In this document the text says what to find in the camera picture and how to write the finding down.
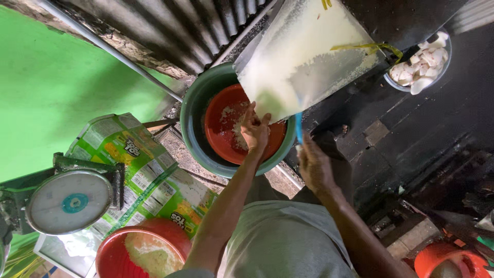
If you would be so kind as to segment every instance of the dirt floor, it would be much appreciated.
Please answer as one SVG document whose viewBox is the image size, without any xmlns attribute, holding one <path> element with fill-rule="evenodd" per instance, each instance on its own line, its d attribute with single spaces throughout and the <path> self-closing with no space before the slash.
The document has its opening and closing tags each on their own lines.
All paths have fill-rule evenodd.
<svg viewBox="0 0 494 278">
<path fill-rule="evenodd" d="M 169 113 L 167 113 L 168 118 L 178 117 L 180 111 L 180 105 L 175 105 Z M 179 166 L 195 177 L 197 180 L 201 181 L 207 187 L 209 187 L 214 192 L 220 193 L 223 188 L 228 184 L 228 179 L 215 175 L 210 171 L 206 170 L 201 166 L 189 152 L 185 143 L 182 140 L 180 133 L 180 126 L 177 124 L 175 128 L 170 128 L 167 131 L 160 134 L 158 137 L 161 144 L 170 152 L 170 154 L 179 163 Z M 284 162 L 280 164 L 286 171 L 288 171 L 292 177 L 294 177 L 299 184 L 303 186 L 303 181 L 295 172 L 288 167 Z M 289 198 L 295 196 L 299 191 L 297 186 L 295 186 L 278 168 L 273 168 L 266 174 L 267 179 L 271 183 L 271 186 L 278 190 L 279 192 L 285 194 Z"/>
</svg>

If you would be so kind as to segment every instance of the green plastic wrap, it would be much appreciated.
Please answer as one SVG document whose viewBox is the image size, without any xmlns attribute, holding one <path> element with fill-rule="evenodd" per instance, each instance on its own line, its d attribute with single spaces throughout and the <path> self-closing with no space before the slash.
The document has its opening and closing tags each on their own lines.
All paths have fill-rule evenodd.
<svg viewBox="0 0 494 278">
<path fill-rule="evenodd" d="M 114 230 L 167 218 L 193 238 L 217 194 L 178 163 L 130 113 L 90 121 L 65 154 L 105 164 L 125 163 L 124 205 L 108 210 L 89 229 L 104 239 Z"/>
</svg>

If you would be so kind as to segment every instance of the green wall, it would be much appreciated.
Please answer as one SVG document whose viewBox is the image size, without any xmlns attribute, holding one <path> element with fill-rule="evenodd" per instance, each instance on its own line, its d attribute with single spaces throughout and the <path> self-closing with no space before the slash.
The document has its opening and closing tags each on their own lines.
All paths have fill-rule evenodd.
<svg viewBox="0 0 494 278">
<path fill-rule="evenodd" d="M 1 5 L 0 26 L 0 182 L 51 167 L 53 153 L 66 152 L 95 117 L 153 121 L 174 103 L 104 50 Z"/>
</svg>

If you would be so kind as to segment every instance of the red bucket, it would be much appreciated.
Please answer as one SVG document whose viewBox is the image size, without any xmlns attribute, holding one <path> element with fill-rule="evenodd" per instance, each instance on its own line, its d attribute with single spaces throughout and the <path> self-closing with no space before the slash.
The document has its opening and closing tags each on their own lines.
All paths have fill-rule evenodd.
<svg viewBox="0 0 494 278">
<path fill-rule="evenodd" d="M 173 221 L 164 218 L 147 219 L 137 226 L 120 228 L 111 233 L 96 253 L 96 272 L 101 278 L 148 278 L 149 274 L 136 266 L 125 248 L 129 232 L 152 234 L 168 243 L 185 263 L 192 244 L 186 233 Z"/>
</svg>

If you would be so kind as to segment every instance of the metal bowl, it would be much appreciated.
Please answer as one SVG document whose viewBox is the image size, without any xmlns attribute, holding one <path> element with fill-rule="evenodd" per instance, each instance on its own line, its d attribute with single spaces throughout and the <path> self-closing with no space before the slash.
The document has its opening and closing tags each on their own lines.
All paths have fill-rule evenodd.
<svg viewBox="0 0 494 278">
<path fill-rule="evenodd" d="M 444 32 L 446 34 L 448 34 L 446 32 L 446 30 L 444 29 L 441 29 L 439 30 L 441 32 Z M 446 40 L 446 46 L 444 47 L 444 49 L 448 52 L 448 60 L 444 63 L 444 66 L 443 66 L 443 69 L 441 70 L 441 72 L 438 74 L 438 76 L 436 77 L 436 79 L 429 85 L 427 86 L 426 88 L 436 84 L 436 82 L 444 75 L 444 73 L 446 72 L 446 70 L 448 69 L 448 66 L 450 65 L 450 62 L 451 62 L 451 37 L 450 35 L 448 34 L 448 39 Z M 403 91 L 403 92 L 409 92 L 410 93 L 410 86 L 401 86 L 400 84 L 396 83 L 393 79 L 391 79 L 391 77 L 389 76 L 389 70 L 391 70 L 391 68 L 389 68 L 386 73 L 384 74 L 384 79 L 386 79 L 386 81 L 389 83 L 389 85 L 391 85 L 393 88 L 397 89 L 397 90 L 400 90 L 400 91 Z"/>
</svg>

